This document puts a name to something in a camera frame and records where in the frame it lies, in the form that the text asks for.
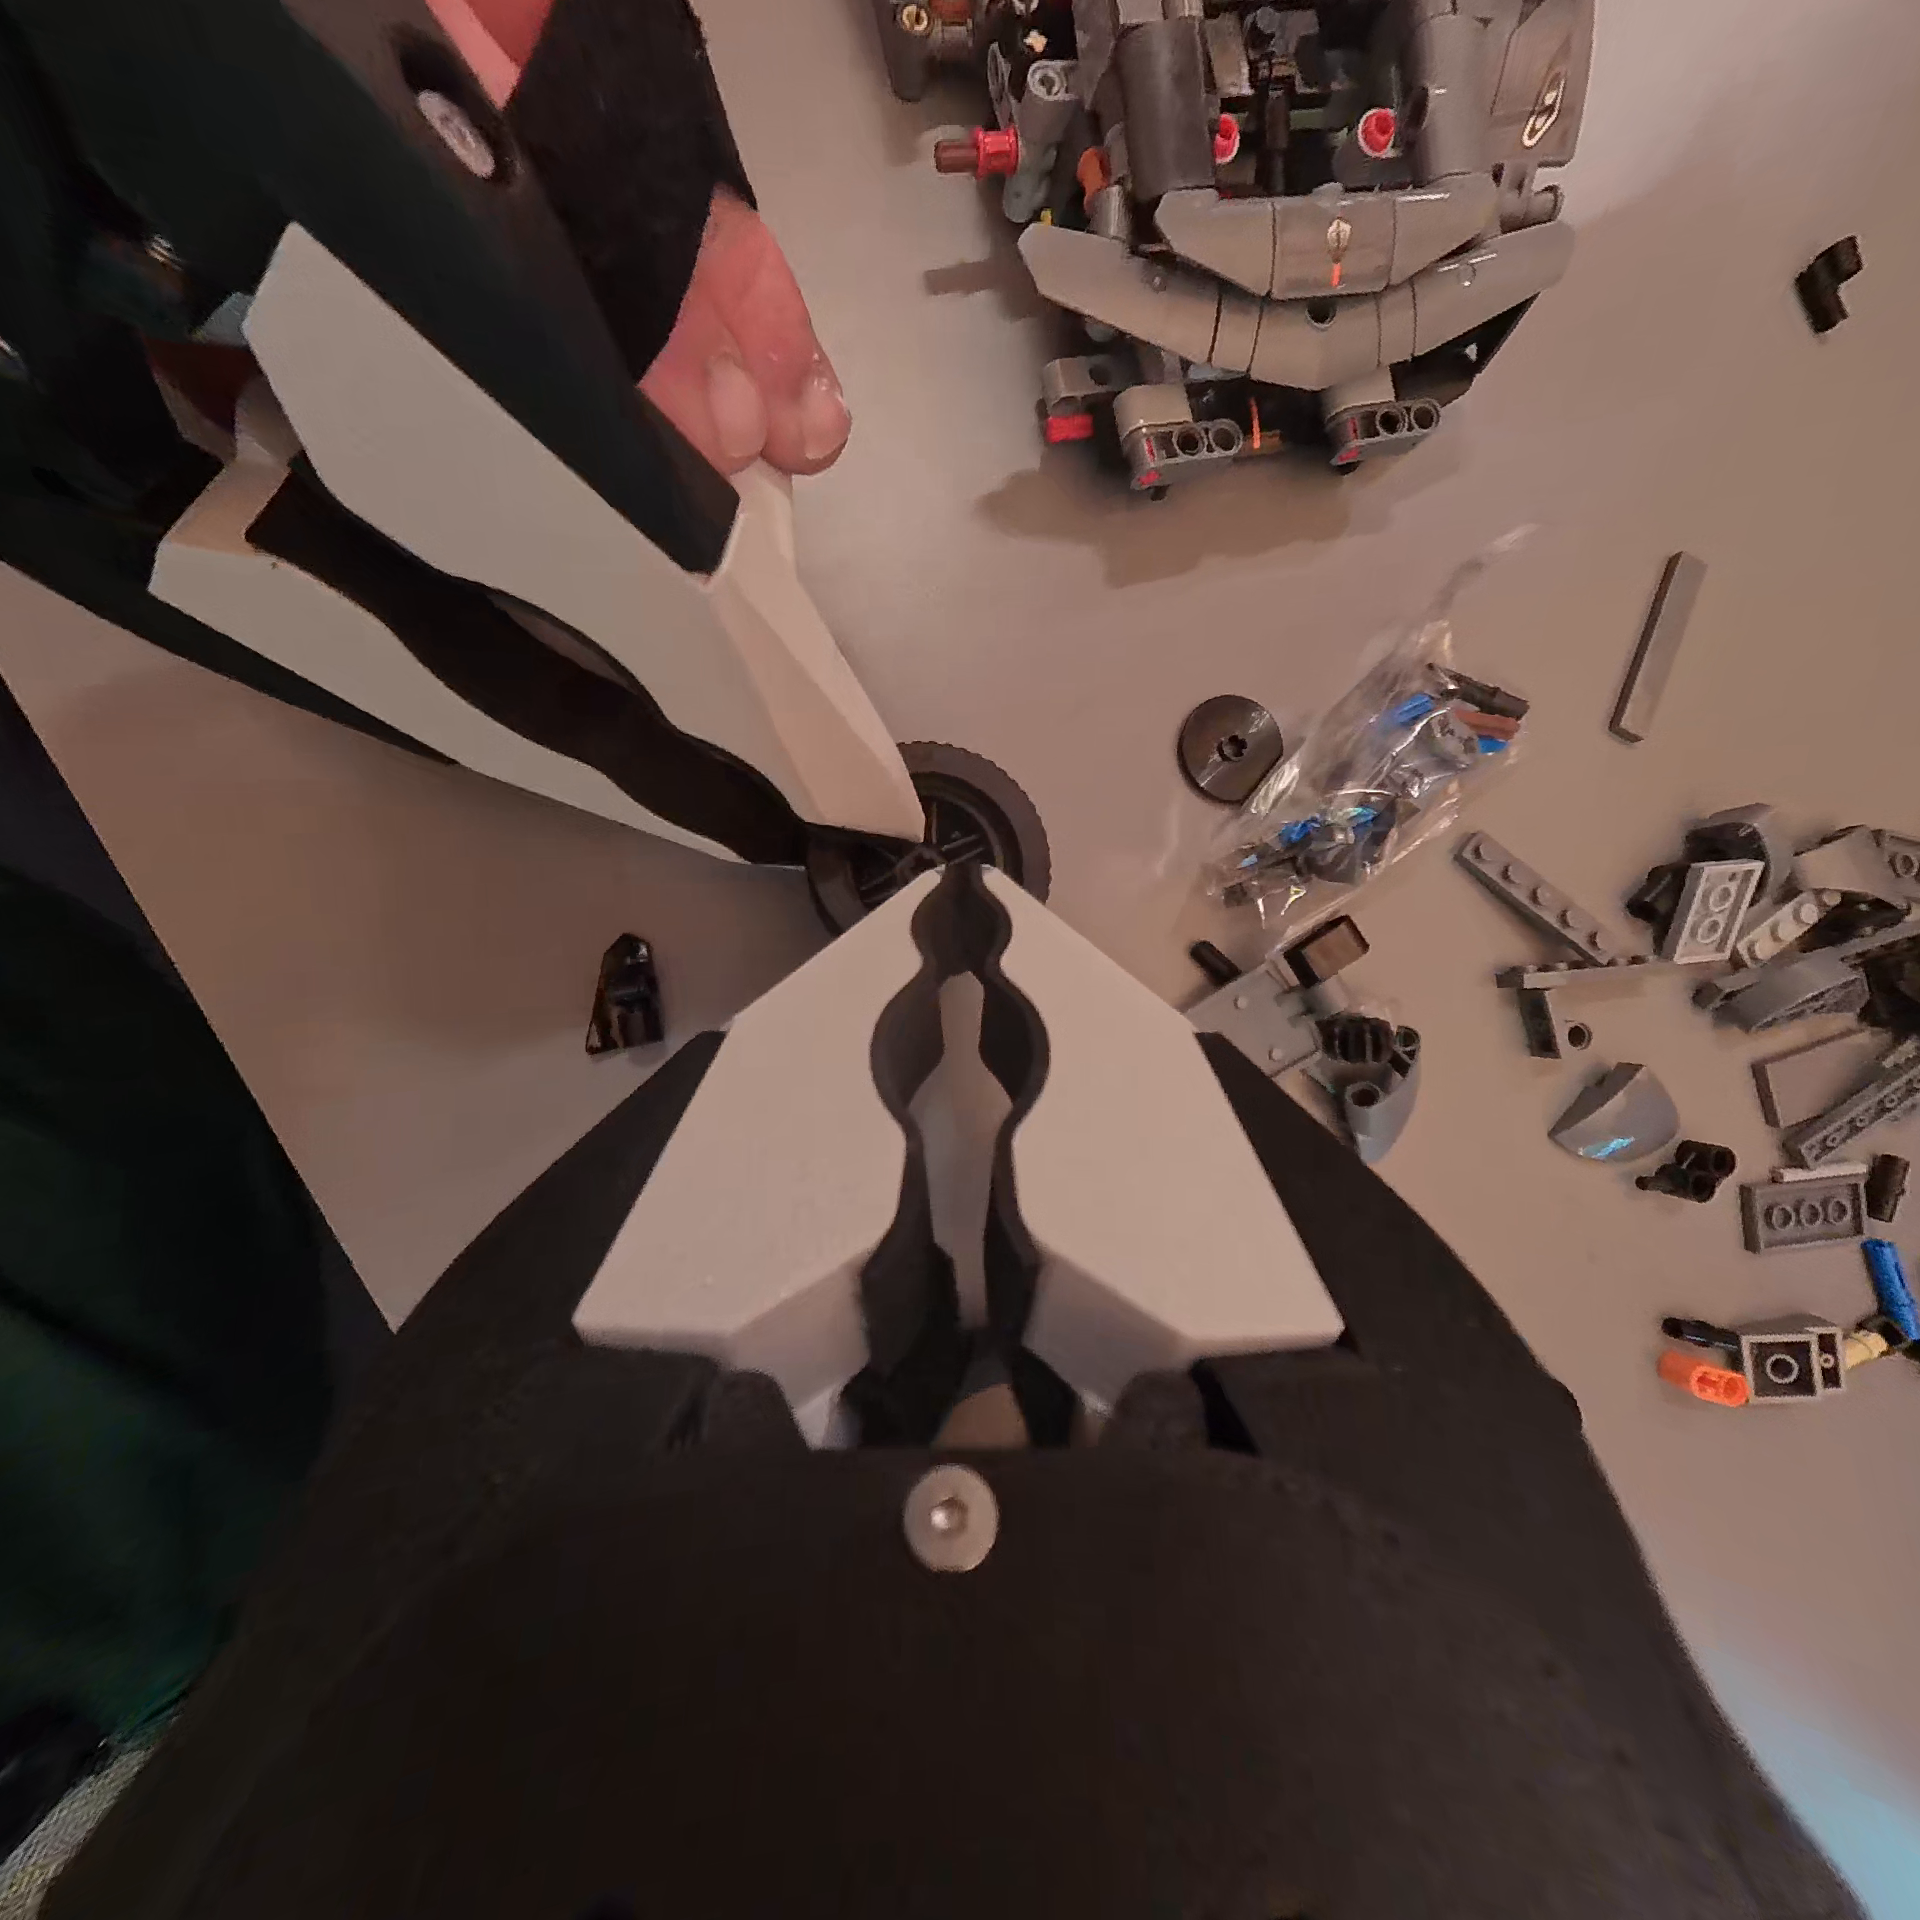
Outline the person's left hand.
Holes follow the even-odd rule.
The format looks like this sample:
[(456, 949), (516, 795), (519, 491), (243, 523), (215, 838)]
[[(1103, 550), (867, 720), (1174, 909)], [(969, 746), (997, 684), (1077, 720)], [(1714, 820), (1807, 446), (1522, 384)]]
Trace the person's left hand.
[(718, 474), (833, 467), (851, 414), (773, 232), (717, 189), (681, 317), (640, 379), (652, 408)]

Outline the black spoked rim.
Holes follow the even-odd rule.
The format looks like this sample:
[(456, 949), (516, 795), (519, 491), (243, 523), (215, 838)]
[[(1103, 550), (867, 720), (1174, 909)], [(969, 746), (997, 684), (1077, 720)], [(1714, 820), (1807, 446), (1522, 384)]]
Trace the black spoked rim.
[(968, 776), (916, 772), (912, 784), (924, 809), (924, 836), (917, 866), (988, 866), (1001, 870), (1006, 859), (1006, 825), (997, 802)]

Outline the dark grey square brick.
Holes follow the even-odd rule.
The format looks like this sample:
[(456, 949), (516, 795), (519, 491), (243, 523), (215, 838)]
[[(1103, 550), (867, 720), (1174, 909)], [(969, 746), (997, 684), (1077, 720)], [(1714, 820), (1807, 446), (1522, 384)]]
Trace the dark grey square brick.
[(1847, 1385), (1845, 1329), (1817, 1316), (1776, 1316), (1737, 1331), (1746, 1405), (1813, 1405)]

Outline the black curved slope piece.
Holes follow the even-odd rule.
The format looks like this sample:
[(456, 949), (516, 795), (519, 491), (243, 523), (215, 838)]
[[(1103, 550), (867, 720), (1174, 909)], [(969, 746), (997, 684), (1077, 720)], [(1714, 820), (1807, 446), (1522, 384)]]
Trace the black curved slope piece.
[(602, 957), (586, 1050), (604, 1058), (664, 1042), (664, 988), (650, 939), (620, 933)]

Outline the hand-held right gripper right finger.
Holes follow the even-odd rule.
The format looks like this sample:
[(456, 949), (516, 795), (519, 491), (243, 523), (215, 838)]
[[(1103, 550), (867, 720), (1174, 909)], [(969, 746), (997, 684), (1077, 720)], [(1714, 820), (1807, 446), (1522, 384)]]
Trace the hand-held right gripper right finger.
[(1101, 1415), (1142, 1374), (1333, 1348), (1346, 1319), (1190, 1018), (992, 870), (973, 944), (1009, 1095), (997, 1329)]

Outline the grey wheel arch assembly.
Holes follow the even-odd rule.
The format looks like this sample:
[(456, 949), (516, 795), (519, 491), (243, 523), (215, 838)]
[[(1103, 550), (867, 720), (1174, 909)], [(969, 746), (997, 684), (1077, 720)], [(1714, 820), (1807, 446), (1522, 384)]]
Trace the grey wheel arch assembly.
[(1414, 1117), (1423, 1040), (1355, 996), (1348, 972), (1368, 949), (1355, 917), (1327, 917), (1231, 987), (1206, 979), (1190, 1024), (1227, 1040), (1272, 1081), (1308, 1071), (1355, 1155), (1378, 1167)]

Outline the grey quarter dome piece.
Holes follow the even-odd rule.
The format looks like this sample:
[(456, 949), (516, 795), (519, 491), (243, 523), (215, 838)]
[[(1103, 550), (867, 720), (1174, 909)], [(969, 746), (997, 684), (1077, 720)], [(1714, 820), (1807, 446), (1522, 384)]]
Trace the grey quarter dome piece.
[(1575, 1160), (1616, 1167), (1661, 1153), (1678, 1133), (1669, 1088), (1636, 1062), (1608, 1067), (1548, 1127), (1548, 1140)]

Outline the pile of grey lego pieces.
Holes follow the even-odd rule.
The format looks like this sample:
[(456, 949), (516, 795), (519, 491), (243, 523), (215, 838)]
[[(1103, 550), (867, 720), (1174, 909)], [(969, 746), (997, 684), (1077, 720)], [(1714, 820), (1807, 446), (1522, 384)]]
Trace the pile of grey lego pieces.
[[(1737, 1192), (1751, 1258), (1860, 1258), (1866, 1238), (1891, 1238), (1917, 1183), (1917, 1155), (1878, 1149), (1917, 1124), (1917, 838), (1858, 825), (1792, 845), (1768, 802), (1694, 820), (1681, 857), (1622, 900), (1651, 936), (1643, 955), (1500, 838), (1472, 831), (1453, 859), (1554, 946), (1497, 975), (1534, 1062), (1581, 1058), (1595, 1044), (1586, 999), (1650, 979), (1688, 979), (1691, 1006), (1733, 1040), (1813, 1030), (1751, 1067), (1769, 1168), (1737, 1183), (1737, 1149), (1678, 1124), (1671, 1145), (1625, 1161), (1639, 1192), (1688, 1204)], [(1882, 1360), (1917, 1363), (1876, 1291), (1867, 1316), (1839, 1329), (1847, 1385)]]

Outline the black rubber tyre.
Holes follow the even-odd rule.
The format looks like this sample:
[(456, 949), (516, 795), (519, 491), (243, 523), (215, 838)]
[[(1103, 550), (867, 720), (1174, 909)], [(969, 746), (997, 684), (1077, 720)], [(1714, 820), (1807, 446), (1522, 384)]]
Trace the black rubber tyre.
[[(943, 742), (900, 742), (898, 751), (907, 776), (916, 772), (968, 776), (997, 802), (1009, 841), (1001, 872), (1044, 900), (1053, 890), (1053, 849), (1042, 816), (1020, 782), (1011, 782), (1011, 775), (1006, 775), (997, 760)], [(940, 872), (916, 872), (917, 853), (922, 838), (893, 841), (826, 831), (814, 832), (802, 874), (819, 922), (833, 933), (843, 933), (855, 922), (870, 917), (878, 905), (895, 899), (905, 885), (929, 872)]]

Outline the clear bag of small parts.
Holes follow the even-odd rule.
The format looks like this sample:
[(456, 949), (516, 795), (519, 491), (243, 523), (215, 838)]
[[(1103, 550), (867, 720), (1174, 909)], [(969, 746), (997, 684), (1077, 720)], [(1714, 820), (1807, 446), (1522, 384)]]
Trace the clear bag of small parts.
[(1453, 569), (1423, 612), (1386, 630), (1355, 684), (1261, 776), (1201, 863), (1206, 894), (1276, 936), (1328, 915), (1453, 825), (1525, 739), (1532, 702), (1459, 660), (1459, 602), (1537, 527)]

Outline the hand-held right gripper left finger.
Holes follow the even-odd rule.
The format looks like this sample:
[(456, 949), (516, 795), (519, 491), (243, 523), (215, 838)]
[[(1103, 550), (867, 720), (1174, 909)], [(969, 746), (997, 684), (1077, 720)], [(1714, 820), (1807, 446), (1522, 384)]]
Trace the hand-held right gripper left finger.
[(932, 1443), (968, 1374), (916, 1095), (943, 1058), (973, 866), (922, 874), (726, 1030), (575, 1306), (591, 1345), (772, 1377)]

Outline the grey lego car model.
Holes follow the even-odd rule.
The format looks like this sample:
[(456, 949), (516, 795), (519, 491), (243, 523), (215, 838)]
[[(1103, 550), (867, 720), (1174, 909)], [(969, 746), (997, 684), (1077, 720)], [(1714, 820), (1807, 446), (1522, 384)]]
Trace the grey lego car model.
[(1569, 271), (1595, 2), (871, 2), (888, 86), (988, 88), (934, 170), (1001, 185), (1083, 348), (1044, 444), (1134, 493), (1423, 444)]

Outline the dark round disc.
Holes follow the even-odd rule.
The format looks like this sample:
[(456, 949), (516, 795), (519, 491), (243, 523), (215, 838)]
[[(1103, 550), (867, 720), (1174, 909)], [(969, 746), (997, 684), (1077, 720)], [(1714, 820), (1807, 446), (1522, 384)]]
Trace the dark round disc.
[(1235, 692), (1190, 708), (1175, 739), (1181, 776), (1214, 808), (1243, 808), (1285, 757), (1288, 739), (1276, 714)]

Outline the long grey tile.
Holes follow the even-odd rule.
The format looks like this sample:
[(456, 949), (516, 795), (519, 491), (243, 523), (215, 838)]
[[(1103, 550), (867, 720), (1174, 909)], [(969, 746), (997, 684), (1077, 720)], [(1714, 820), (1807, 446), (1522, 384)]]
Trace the long grey tile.
[(1651, 590), (1633, 657), (1622, 668), (1608, 730), (1622, 746), (1643, 746), (1669, 692), (1675, 660), (1691, 630), (1709, 564), (1691, 552), (1671, 552)]

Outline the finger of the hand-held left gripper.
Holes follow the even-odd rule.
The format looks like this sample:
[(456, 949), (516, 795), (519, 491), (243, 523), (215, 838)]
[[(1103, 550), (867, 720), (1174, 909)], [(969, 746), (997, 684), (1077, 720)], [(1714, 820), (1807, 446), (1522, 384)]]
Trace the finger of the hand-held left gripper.
[(802, 822), (922, 838), (922, 798), (797, 571), (791, 488), (772, 467), (742, 474), (721, 560), (693, 576), (303, 230), (278, 237), (244, 340), (358, 520), (599, 644)]
[(231, 463), (157, 545), (153, 594), (480, 776), (698, 853), (806, 859), (767, 776), (487, 588), (403, 555), (303, 458)]

